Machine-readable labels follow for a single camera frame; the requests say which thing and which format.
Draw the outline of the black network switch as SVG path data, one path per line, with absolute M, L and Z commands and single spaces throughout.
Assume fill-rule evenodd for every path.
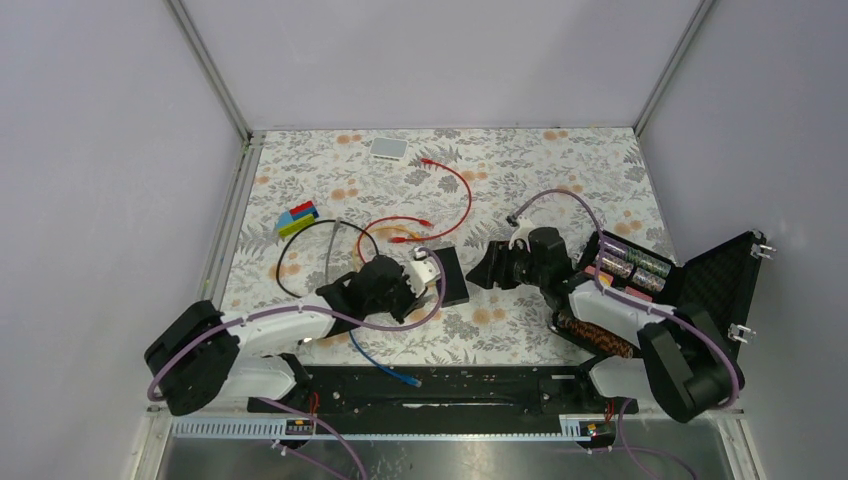
M 447 308 L 468 303 L 470 294 L 456 249 L 445 247 L 436 249 L 433 253 L 441 261 L 444 270 L 444 276 L 437 282 L 437 286 L 440 287 L 442 281 L 447 280 L 442 307 Z

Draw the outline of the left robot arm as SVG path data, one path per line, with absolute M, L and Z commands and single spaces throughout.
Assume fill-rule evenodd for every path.
M 390 315 L 402 331 L 440 277 L 431 255 L 405 264 L 379 255 L 300 299 L 250 313 L 196 301 L 146 349 L 147 396 L 175 416 L 219 399 L 258 397 L 299 410 L 311 387 L 293 354 L 298 345 L 346 334 L 376 314 Z

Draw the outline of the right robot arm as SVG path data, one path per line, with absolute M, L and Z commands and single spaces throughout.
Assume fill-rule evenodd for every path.
M 686 423 L 736 401 L 738 364 L 759 242 L 747 232 L 682 265 L 607 231 L 579 259 L 553 227 L 521 227 L 489 243 L 467 280 L 484 289 L 531 285 L 550 309 L 550 329 L 590 352 L 575 402 L 597 412 L 613 397 L 651 400 Z

